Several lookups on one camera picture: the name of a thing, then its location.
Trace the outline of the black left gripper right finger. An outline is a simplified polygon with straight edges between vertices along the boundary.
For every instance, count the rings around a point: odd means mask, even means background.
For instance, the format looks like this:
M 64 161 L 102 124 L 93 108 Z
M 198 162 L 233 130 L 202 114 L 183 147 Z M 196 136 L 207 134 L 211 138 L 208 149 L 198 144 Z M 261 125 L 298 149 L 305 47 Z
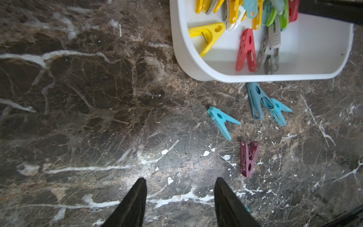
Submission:
M 217 178 L 214 191 L 216 218 L 219 227 L 260 226 L 223 178 Z

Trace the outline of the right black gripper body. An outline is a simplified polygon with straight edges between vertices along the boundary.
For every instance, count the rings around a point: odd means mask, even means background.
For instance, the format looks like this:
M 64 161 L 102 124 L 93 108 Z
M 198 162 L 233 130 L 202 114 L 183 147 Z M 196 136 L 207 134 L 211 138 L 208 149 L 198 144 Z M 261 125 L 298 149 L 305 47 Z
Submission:
M 340 20 L 356 25 L 363 24 L 362 1 L 304 0 L 299 3 L 299 13 Z

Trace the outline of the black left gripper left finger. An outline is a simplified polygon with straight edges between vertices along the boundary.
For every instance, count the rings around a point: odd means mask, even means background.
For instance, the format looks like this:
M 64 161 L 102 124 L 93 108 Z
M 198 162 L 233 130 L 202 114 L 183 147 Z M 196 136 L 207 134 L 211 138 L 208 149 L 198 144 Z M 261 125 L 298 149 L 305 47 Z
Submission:
M 139 178 L 102 227 L 142 227 L 146 209 L 147 184 Z

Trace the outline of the red clothespin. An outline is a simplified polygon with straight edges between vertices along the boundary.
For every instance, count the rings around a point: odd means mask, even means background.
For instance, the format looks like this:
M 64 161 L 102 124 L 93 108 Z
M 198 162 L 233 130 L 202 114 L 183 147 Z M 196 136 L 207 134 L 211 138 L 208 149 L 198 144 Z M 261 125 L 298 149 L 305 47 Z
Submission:
M 235 69 L 238 72 L 241 71 L 244 68 L 245 62 L 247 62 L 250 72 L 257 70 L 254 36 L 251 28 L 245 29 L 242 33 Z
M 289 22 L 295 22 L 299 15 L 299 4 L 300 0 L 290 0 L 289 1 Z

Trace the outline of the green clothespin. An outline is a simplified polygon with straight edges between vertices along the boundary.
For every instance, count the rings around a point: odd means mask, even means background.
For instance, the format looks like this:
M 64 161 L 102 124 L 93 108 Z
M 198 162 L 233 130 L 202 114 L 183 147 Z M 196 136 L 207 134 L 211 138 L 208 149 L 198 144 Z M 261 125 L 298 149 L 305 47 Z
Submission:
M 269 2 L 266 26 L 271 26 L 276 19 L 279 19 L 281 30 L 287 29 L 289 26 L 289 0 L 271 0 Z

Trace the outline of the grey clothespin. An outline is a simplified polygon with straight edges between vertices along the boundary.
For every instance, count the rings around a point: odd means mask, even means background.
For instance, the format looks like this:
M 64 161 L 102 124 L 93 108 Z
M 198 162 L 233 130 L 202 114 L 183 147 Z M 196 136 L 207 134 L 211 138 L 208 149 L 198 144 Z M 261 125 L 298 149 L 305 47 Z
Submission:
M 258 72 L 262 67 L 267 75 L 272 75 L 279 69 L 279 48 L 281 46 L 281 25 L 280 20 L 275 20 L 268 27 L 268 35 L 263 39 L 258 55 Z
M 208 9 L 206 11 L 207 15 L 209 15 L 211 12 L 214 11 L 215 6 L 217 5 L 217 3 L 218 3 L 218 0 L 210 0 L 209 1 L 209 7 L 208 7 Z

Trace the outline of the white clothespin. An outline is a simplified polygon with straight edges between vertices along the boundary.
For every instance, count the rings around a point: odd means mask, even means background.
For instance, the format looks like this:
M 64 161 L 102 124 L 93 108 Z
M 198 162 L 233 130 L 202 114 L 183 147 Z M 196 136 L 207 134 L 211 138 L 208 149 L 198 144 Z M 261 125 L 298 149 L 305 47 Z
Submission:
M 221 1 L 222 21 L 226 24 L 226 30 L 236 30 L 245 16 L 242 6 L 244 1 Z

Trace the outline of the yellow clothespin pair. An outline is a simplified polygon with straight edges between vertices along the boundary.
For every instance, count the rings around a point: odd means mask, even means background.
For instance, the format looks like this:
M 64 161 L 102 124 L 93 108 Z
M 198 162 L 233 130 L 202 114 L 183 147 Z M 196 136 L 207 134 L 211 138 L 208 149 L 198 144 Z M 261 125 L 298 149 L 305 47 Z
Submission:
M 201 58 L 205 57 L 205 55 L 215 45 L 218 39 L 224 34 L 225 30 L 226 25 L 223 22 L 193 27 L 189 29 L 189 35 L 191 38 L 199 36 L 203 36 L 205 38 L 207 45 L 199 54 Z

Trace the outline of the pale teal clothespin bottom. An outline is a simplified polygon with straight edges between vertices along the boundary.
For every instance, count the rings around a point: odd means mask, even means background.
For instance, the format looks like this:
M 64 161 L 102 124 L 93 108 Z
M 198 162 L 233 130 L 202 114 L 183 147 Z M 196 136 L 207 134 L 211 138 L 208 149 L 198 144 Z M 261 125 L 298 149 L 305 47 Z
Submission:
M 284 0 L 268 0 L 263 3 L 262 25 L 271 26 L 278 15 L 285 9 Z

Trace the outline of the light blue clothespin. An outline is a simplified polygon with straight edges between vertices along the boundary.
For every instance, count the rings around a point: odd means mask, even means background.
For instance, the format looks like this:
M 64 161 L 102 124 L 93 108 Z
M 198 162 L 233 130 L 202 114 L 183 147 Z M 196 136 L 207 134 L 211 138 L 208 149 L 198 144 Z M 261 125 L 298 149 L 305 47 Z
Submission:
M 247 17 L 253 19 L 258 14 L 258 0 L 244 0 L 243 7 L 247 12 Z

